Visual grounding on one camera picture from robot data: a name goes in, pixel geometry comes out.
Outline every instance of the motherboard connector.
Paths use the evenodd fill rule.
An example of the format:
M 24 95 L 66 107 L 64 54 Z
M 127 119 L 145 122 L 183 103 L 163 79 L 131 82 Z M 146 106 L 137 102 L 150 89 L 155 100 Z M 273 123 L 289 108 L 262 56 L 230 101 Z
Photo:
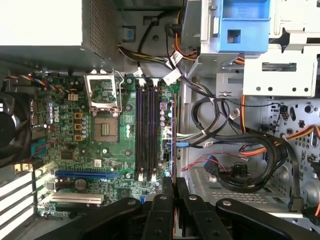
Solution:
M 55 192 L 51 201 L 60 203 L 102 204 L 104 195 L 88 193 Z

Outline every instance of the power supply vent grille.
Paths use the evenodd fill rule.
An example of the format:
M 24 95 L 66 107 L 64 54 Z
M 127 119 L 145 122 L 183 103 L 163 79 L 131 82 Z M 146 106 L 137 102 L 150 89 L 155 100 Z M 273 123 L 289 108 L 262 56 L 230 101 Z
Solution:
M 90 0 L 90 44 L 107 58 L 117 52 L 117 10 L 112 0 Z

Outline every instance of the wire connector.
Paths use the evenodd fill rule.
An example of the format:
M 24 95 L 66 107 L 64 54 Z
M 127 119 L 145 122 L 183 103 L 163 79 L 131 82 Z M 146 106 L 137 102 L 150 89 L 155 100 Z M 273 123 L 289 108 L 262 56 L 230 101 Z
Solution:
M 171 29 L 174 34 L 180 35 L 182 32 L 182 24 L 172 24 Z

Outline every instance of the blue plastic tab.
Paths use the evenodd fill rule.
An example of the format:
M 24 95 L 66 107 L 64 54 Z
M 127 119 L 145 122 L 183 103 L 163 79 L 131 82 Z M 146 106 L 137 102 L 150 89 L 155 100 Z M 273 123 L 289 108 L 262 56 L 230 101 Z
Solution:
M 262 54 L 268 51 L 270 0 L 221 0 L 218 53 Z

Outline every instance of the metal bracket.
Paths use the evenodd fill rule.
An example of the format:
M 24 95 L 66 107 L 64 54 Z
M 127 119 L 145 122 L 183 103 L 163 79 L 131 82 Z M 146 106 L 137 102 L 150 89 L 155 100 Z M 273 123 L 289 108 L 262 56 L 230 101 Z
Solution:
M 100 74 L 97 73 L 96 70 L 93 70 L 90 75 L 84 76 L 84 83 L 87 93 L 88 104 L 90 108 L 90 112 L 92 112 L 93 116 L 97 115 L 99 111 L 108 111 L 113 117 L 118 117 L 119 113 L 122 111 L 122 95 L 121 95 L 121 84 L 124 82 L 123 77 L 121 76 L 122 81 L 119 83 L 119 99 L 120 105 L 118 105 L 118 96 L 117 96 L 117 84 L 115 79 L 114 72 L 105 72 L 104 70 L 100 71 Z M 103 92 L 106 94 L 111 94 L 114 97 L 113 102 L 103 103 L 103 102 L 95 102 L 93 101 L 94 89 L 92 88 L 92 81 L 110 81 L 111 87 L 107 88 Z
M 215 95 L 217 98 L 241 98 L 243 90 L 243 73 L 217 73 Z

